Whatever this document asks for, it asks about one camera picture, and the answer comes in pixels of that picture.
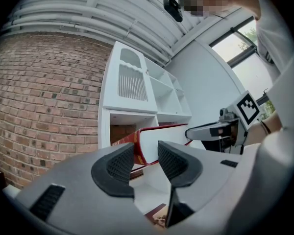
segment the window frame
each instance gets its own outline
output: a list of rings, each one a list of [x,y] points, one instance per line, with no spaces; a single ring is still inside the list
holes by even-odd
[[[257,46],[248,37],[246,37],[244,34],[239,32],[239,29],[241,29],[243,26],[245,26],[246,24],[250,23],[253,20],[254,20],[254,17],[250,17],[246,19],[245,21],[241,22],[240,24],[238,24],[237,26],[230,28],[228,32],[224,33],[222,36],[214,40],[209,45],[212,48],[213,46],[217,45],[218,43],[220,43],[221,41],[223,41],[224,39],[226,39],[232,34],[236,35],[240,40],[242,40],[248,45],[247,49],[243,50],[240,54],[236,55],[235,57],[233,57],[231,60],[227,62],[232,69],[255,53],[259,56],[257,51]],[[258,105],[260,106],[266,103],[267,101],[269,101],[269,98],[267,94],[264,92],[263,96],[258,98],[256,101]]]

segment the vent slot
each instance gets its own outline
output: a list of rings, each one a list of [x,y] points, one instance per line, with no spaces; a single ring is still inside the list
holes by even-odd
[[[62,186],[49,186],[43,195],[41,195],[41,197],[32,206],[30,212],[43,221],[46,221],[64,190],[65,188]]]
[[[147,101],[143,74],[125,65],[120,65],[118,95],[135,100]]]

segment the red book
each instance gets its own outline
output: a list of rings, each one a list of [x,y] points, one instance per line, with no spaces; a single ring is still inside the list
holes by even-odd
[[[172,141],[186,144],[185,137],[187,124],[164,125],[150,128],[142,128],[125,138],[113,143],[134,143],[134,163],[138,165],[153,165],[158,162],[158,141]]]

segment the ceiling pipe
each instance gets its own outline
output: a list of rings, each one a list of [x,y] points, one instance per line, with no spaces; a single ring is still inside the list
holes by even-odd
[[[131,31],[135,31],[139,36],[145,37],[147,40],[153,42],[158,47],[163,49],[166,53],[168,53],[171,57],[173,56],[173,51],[168,47],[161,43],[157,38],[148,34],[148,32],[144,31],[137,25],[132,25],[133,22],[130,22],[122,17],[119,17],[115,14],[110,12],[106,12],[97,8],[91,8],[83,5],[76,5],[76,4],[66,4],[66,3],[54,3],[54,4],[41,4],[41,5],[34,5],[24,9],[17,10],[13,13],[14,16],[21,16],[28,13],[35,13],[37,11],[43,10],[73,10],[78,11],[80,13],[90,13],[96,17],[99,17],[104,20],[110,20],[111,22],[117,24],[123,24],[126,27],[132,27]]]
[[[121,39],[121,38],[118,38],[118,37],[115,37],[111,34],[108,34],[108,33],[104,33],[102,31],[99,31],[99,30],[95,30],[95,29],[92,29],[92,28],[89,28],[89,27],[84,27],[84,26],[80,26],[80,25],[76,25],[76,24],[71,24],[71,23],[54,23],[54,22],[30,22],[30,23],[18,23],[18,24],[14,24],[14,25],[7,25],[7,26],[4,26],[2,28],[1,31],[6,31],[8,29],[12,29],[12,28],[15,28],[15,27],[22,27],[22,26],[36,26],[36,25],[54,25],[54,26],[66,26],[66,27],[71,27],[71,28],[78,28],[78,29],[83,29],[83,30],[87,30],[87,31],[90,31],[90,32],[93,32],[95,34],[98,34],[98,35],[102,35],[102,36],[105,36],[105,37],[108,37],[110,39],[113,39],[113,40],[116,40],[116,41],[119,41],[125,45],[128,45],[130,47],[132,47],[133,49],[136,49],[138,50],[139,52],[143,53],[145,56],[147,56],[148,58],[160,63],[161,65],[165,65],[165,63],[163,63],[162,61],[160,61],[159,59],[155,58],[154,56],[150,55],[148,52],[138,48],[137,46],[129,43],[128,41],[125,41],[124,39]]]

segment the person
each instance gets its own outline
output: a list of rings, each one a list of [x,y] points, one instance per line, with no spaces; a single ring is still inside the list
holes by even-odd
[[[256,20],[258,54],[274,82],[288,67],[294,65],[294,42],[288,28],[270,0],[179,0],[192,15],[218,14],[232,6],[250,11]],[[248,130],[245,145],[261,143],[264,138],[282,127],[275,111],[263,122]]]

